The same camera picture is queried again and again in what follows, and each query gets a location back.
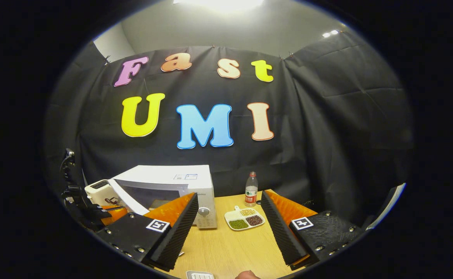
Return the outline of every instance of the white microwave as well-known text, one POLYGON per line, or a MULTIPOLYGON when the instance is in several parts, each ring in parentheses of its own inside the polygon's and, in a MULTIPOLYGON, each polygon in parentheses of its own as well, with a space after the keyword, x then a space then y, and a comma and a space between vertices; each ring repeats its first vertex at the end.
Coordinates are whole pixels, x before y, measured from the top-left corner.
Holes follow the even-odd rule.
MULTIPOLYGON (((216 209, 214 207, 214 189, 208 165, 195 166, 144 166, 138 165, 112 179, 106 180, 117 195, 117 200, 123 202, 131 212, 144 215, 180 196, 191 192, 197 193, 199 209, 194 221, 198 228, 216 228, 216 209)), ((85 192, 95 203, 95 191, 109 193, 103 188, 92 189, 85 187, 85 192)), ((97 197, 101 200, 115 201, 113 194, 97 197)))

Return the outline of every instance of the divided plate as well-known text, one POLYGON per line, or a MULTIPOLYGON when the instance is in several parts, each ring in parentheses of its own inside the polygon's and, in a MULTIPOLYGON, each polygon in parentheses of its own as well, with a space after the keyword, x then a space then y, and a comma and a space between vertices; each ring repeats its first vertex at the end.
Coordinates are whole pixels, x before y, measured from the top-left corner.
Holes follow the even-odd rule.
POLYGON ((257 210, 255 209, 252 209, 252 208, 243 208, 243 209, 240 209, 237 205, 235 206, 235 210, 234 211, 228 211, 227 213, 225 213, 225 220, 226 220, 226 223, 228 224, 228 226, 232 229, 232 230, 245 230, 245 229, 250 229, 250 228, 254 228, 254 227, 257 227, 257 226, 261 226, 262 224, 264 224, 265 220, 264 218, 261 216, 261 214, 259 214, 259 212, 257 212, 257 210), (254 214, 251 214, 251 215, 247 215, 247 216, 242 216, 242 214, 240 213, 242 210, 253 210, 254 211, 254 214), (257 224, 256 226, 251 226, 249 224, 249 222, 247 222, 246 218, 248 217, 253 217, 253 216, 259 216, 262 220, 262 222, 260 224, 257 224), (247 224, 247 228, 243 228, 243 229, 234 229, 232 228, 232 226, 230 226, 230 221, 235 221, 235 220, 244 220, 244 222, 246 222, 247 224))

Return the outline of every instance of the water bottle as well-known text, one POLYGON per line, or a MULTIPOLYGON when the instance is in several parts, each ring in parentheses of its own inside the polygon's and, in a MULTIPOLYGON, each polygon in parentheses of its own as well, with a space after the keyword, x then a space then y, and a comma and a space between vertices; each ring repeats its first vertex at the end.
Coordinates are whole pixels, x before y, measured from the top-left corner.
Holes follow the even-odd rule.
POLYGON ((249 174, 249 178, 246 182, 246 207, 253 207, 256 205, 256 198, 257 198, 257 178, 256 172, 251 171, 249 174))

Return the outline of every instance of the blue letter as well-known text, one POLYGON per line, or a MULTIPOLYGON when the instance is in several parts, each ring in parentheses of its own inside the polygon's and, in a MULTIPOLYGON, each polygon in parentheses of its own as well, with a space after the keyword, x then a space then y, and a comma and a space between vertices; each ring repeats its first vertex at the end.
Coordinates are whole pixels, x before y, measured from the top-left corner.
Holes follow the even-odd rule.
POLYGON ((220 148, 223 146, 233 145, 233 139, 230 138, 228 130, 228 115, 232 111, 229 105, 218 104, 213 106, 207 120, 204 121, 199 110, 194 105, 182 105, 176 108, 176 112, 182 117, 182 139, 176 146, 181 150, 195 147, 195 141, 192 140, 194 132, 199 144, 204 147, 207 144, 211 131, 213 139, 211 146, 220 148))

